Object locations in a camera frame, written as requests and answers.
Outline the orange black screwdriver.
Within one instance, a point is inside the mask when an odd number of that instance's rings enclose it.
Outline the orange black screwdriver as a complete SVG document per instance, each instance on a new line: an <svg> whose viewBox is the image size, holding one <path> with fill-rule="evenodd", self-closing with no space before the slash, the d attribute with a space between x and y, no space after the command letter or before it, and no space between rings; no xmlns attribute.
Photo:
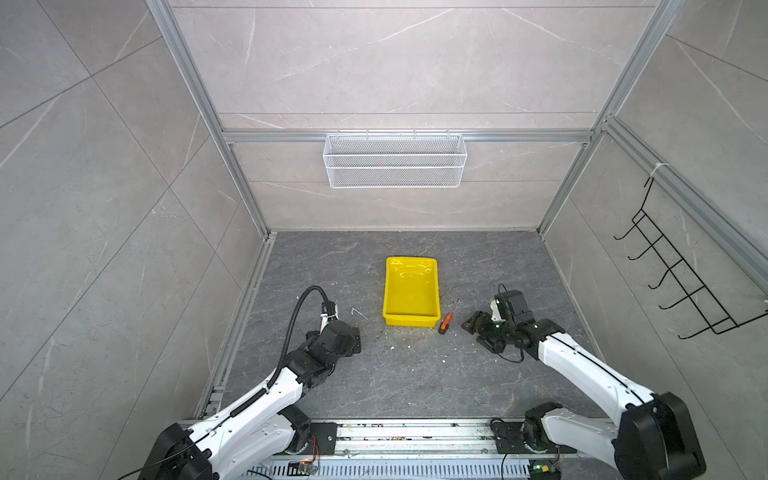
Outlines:
<svg viewBox="0 0 768 480"><path fill-rule="evenodd" d="M444 319L441 321L441 323L439 325L439 328L438 328L438 333L439 334L444 335L447 332L447 330L449 329L449 326L451 324L452 318L453 318L453 314L452 313L447 313L446 314L446 316L444 317Z"/></svg>

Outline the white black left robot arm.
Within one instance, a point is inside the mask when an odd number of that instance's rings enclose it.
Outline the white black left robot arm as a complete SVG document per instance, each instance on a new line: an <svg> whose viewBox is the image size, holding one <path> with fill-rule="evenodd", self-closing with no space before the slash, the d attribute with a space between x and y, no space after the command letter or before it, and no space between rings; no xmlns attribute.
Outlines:
<svg viewBox="0 0 768 480"><path fill-rule="evenodd" d="M311 420L295 404L322 384L337 362L361 352L360 332L330 320L286 354L266 378L225 409L188 428L174 423L157 437L140 479L235 479L284 451L300 452Z"/></svg>

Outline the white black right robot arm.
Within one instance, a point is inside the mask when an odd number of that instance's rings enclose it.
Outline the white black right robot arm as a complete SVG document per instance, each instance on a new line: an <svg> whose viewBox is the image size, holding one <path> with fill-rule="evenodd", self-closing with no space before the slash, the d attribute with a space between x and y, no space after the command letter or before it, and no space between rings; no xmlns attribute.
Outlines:
<svg viewBox="0 0 768 480"><path fill-rule="evenodd" d="M526 450L544 454L569 447L616 469L625 479L695 479L706 460L685 402L657 394L630 380L582 348L555 322L544 319L496 321L477 311L465 331L495 355L512 346L555 370L603 412L576 414L557 402L528 410L520 438Z"/></svg>

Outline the yellow plastic bin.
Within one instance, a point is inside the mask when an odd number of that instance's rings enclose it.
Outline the yellow plastic bin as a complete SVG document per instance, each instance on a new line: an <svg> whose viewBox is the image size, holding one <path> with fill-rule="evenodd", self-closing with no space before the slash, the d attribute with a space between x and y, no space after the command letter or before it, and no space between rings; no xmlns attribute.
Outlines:
<svg viewBox="0 0 768 480"><path fill-rule="evenodd" d="M434 328L442 318L438 262L427 257L389 257L385 267L385 323Z"/></svg>

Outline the white zip tie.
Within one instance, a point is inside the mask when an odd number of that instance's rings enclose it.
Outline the white zip tie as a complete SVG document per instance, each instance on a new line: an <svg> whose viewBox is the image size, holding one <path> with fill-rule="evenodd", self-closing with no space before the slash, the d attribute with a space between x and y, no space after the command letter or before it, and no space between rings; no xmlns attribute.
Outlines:
<svg viewBox="0 0 768 480"><path fill-rule="evenodd" d="M656 163L655 163L655 165L653 166L653 168L652 168L651 172L649 173L649 178L653 178L653 177L654 177L654 175L655 175L655 173L656 173L656 172L657 172L657 171L658 171L660 168L663 168L663 167L669 167L669 166L670 166L670 164L669 164L669 163L667 163L667 162L656 162Z"/></svg>

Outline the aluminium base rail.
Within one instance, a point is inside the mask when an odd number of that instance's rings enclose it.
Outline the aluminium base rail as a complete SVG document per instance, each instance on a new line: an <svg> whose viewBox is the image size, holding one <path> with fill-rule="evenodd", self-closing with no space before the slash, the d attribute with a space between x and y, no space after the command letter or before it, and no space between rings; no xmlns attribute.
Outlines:
<svg viewBox="0 0 768 480"><path fill-rule="evenodd" d="M335 419L294 427L280 417L229 457L199 447L213 479L559 479L595 460L560 446L528 449L519 419Z"/></svg>

